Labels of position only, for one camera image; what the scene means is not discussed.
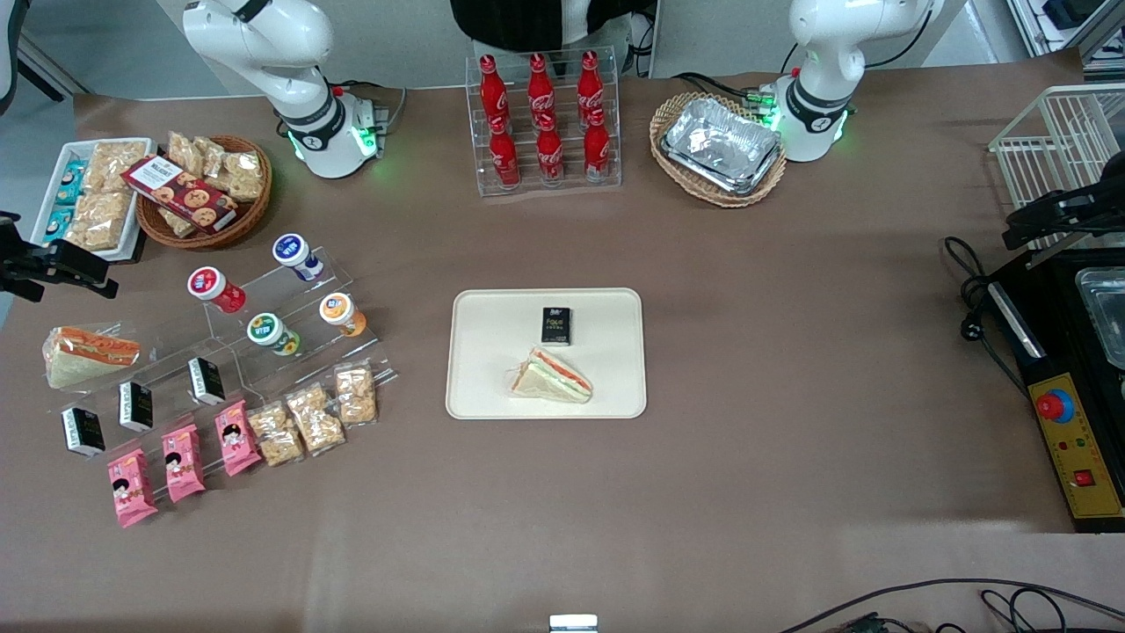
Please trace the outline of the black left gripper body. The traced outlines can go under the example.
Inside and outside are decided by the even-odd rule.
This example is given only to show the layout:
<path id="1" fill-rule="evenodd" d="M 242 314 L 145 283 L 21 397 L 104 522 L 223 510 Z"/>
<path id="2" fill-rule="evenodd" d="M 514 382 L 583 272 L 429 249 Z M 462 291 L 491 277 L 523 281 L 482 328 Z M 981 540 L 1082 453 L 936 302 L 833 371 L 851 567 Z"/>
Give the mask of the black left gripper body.
<path id="1" fill-rule="evenodd" d="M 1054 216 L 1051 233 L 1122 232 L 1122 189 L 1124 177 L 1120 172 L 1102 175 L 1094 186 L 1080 187 L 1074 191 L 1052 192 L 1051 208 Z"/>

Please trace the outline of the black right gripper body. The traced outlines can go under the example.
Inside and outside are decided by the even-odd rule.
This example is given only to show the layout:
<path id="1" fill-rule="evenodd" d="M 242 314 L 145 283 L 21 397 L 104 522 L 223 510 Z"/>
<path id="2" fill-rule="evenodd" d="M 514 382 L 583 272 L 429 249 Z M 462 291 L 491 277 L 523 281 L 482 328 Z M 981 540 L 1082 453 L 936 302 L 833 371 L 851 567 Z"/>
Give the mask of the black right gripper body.
<path id="1" fill-rule="evenodd" d="M 56 283 L 54 263 L 46 248 L 22 239 L 18 214 L 1 214 L 1 291 L 16 299 L 40 302 L 44 283 Z"/>

